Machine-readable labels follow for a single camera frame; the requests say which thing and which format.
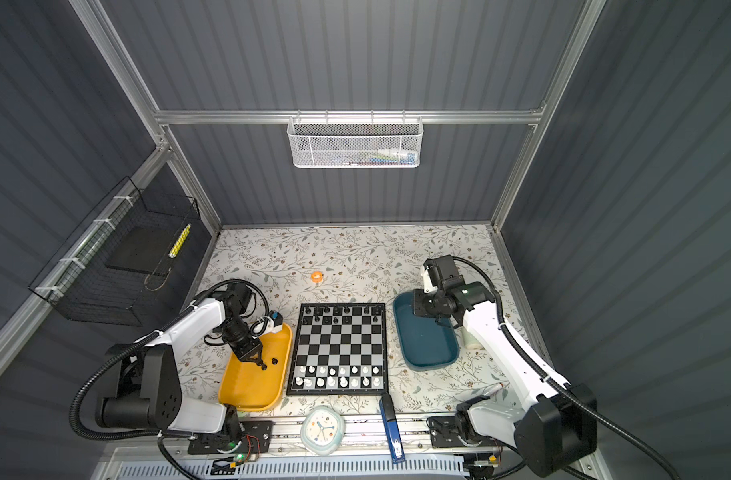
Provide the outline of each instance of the table surface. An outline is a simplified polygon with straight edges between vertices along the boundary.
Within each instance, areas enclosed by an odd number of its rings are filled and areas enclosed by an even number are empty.
[[[295,331],[303,302],[384,302],[387,304],[389,388],[398,413],[451,412],[456,404],[496,389],[499,402],[517,405],[509,381],[483,350],[468,350],[459,339],[458,360],[442,369],[415,372],[403,360],[392,301],[421,286],[421,265],[442,255],[464,256],[494,281],[507,319],[525,336],[520,316],[485,225],[267,228],[224,230],[217,240],[200,289],[242,278],[256,284],[270,309],[283,314]],[[323,273],[320,283],[310,275]],[[467,282],[481,280],[466,265]],[[193,398],[217,401],[228,346],[199,342],[178,362],[182,390]],[[292,396],[251,416],[303,416],[314,406],[331,405],[341,414],[379,411],[375,396]]]

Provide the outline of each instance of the black wire basket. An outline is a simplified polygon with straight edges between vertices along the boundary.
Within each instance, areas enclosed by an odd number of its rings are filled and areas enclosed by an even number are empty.
[[[121,202],[112,213],[94,220],[93,233],[69,258],[53,259],[56,270],[44,267],[30,291],[69,320],[154,324],[160,302],[177,301],[167,287],[177,262],[193,252],[187,239],[200,225],[198,202],[136,188],[114,199]]]

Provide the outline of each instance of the alarm clock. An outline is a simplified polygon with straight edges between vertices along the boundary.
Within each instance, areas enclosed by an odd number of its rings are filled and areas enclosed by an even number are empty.
[[[301,437],[312,453],[329,455],[344,438],[344,418],[328,406],[317,406],[304,418]]]

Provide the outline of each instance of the chessboard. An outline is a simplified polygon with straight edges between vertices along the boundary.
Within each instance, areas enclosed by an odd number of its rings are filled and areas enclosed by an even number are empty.
[[[302,303],[286,395],[387,393],[384,303]]]

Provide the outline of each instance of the teal plastic bin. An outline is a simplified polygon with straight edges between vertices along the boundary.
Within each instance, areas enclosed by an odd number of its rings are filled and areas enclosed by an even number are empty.
[[[459,357],[451,321],[443,318],[440,321],[445,326],[440,326],[435,319],[414,315],[412,301],[413,292],[401,293],[393,305],[406,365],[419,372],[451,365]]]

